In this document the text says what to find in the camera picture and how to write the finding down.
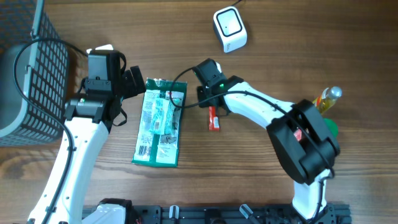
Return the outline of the red Nescafe sachet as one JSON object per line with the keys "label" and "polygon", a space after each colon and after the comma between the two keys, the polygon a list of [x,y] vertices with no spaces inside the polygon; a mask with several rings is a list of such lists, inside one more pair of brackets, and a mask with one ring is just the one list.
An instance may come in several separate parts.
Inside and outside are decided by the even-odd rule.
{"label": "red Nescafe sachet", "polygon": [[209,107],[209,130],[210,131],[220,130],[220,124],[218,121],[218,117],[216,115],[216,108],[214,106]]}

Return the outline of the teal wipes packet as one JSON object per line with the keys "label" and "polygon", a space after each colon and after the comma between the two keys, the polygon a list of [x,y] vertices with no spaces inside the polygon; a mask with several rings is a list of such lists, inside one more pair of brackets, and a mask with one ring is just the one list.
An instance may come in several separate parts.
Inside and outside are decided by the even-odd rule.
{"label": "teal wipes packet", "polygon": [[180,110],[169,99],[157,97],[152,107],[152,121],[149,131],[152,134],[175,135]]}

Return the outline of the yellow Vim dish soap bottle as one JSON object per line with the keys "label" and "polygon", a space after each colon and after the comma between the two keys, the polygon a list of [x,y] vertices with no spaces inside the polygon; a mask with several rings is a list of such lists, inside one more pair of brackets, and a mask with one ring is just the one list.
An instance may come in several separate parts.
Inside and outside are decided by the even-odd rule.
{"label": "yellow Vim dish soap bottle", "polygon": [[323,114],[329,110],[337,102],[337,100],[342,97],[342,95],[343,91],[338,86],[326,88],[321,95],[313,101],[313,104],[320,114]]}

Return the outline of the green lid jar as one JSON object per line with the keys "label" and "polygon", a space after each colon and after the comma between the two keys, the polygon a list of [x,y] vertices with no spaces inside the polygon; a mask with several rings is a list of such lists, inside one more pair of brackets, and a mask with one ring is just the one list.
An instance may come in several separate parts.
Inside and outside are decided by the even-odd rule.
{"label": "green lid jar", "polygon": [[328,129],[331,131],[332,135],[334,137],[337,137],[337,135],[339,133],[339,128],[338,128],[337,124],[333,120],[328,119],[328,118],[324,118],[323,120],[326,123],[326,126],[328,127]]}

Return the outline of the orange Kleenex tissue pack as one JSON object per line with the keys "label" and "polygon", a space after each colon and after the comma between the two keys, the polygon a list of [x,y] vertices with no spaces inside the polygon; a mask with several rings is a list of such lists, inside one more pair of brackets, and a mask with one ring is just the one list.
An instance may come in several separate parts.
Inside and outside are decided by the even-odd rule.
{"label": "orange Kleenex tissue pack", "polygon": [[300,141],[302,140],[302,131],[301,131],[300,129],[297,129],[297,130],[294,132],[294,136],[295,136],[296,140],[297,140],[298,142],[300,142]]}

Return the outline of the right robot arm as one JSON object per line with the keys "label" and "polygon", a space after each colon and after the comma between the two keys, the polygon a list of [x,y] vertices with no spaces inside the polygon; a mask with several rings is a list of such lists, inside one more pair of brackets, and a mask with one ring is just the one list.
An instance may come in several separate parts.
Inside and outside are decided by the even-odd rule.
{"label": "right robot arm", "polygon": [[319,221],[326,209],[326,182],[335,176],[340,146],[315,105],[308,100],[280,101],[242,78],[226,78],[220,64],[210,58],[193,72],[201,83],[199,107],[239,114],[267,131],[280,165],[294,182],[295,212],[307,223]]}

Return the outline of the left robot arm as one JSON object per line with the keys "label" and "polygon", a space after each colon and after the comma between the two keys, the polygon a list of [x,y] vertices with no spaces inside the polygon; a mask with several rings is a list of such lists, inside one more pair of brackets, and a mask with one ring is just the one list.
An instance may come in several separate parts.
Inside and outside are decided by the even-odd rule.
{"label": "left robot arm", "polygon": [[138,66],[126,68],[117,50],[92,50],[88,78],[66,104],[63,141],[47,185],[28,223],[137,223],[139,215],[130,200],[106,198],[93,213],[83,206],[96,158],[114,119],[125,114],[122,102],[146,90]]}

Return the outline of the white barcode scanner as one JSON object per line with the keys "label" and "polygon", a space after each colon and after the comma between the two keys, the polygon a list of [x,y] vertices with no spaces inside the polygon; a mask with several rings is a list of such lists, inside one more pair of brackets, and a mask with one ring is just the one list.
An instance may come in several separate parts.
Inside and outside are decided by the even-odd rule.
{"label": "white barcode scanner", "polygon": [[224,53],[244,47],[248,33],[239,11],[234,6],[228,6],[213,15],[213,29]]}

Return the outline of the dark grey mesh basket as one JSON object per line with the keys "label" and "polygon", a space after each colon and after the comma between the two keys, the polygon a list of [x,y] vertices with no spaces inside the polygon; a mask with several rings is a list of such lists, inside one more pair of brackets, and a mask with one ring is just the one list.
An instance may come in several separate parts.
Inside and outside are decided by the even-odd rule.
{"label": "dark grey mesh basket", "polygon": [[62,135],[67,47],[43,1],[1,1],[1,145],[53,142]]}

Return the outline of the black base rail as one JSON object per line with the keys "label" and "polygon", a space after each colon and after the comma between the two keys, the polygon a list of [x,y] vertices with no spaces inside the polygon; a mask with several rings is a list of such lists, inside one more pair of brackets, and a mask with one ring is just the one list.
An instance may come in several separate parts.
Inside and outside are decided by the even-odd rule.
{"label": "black base rail", "polygon": [[[251,207],[252,214],[239,207],[134,206],[135,223],[265,223],[289,224],[306,221],[288,204]],[[349,205],[329,203],[317,216],[319,224],[352,224]]]}

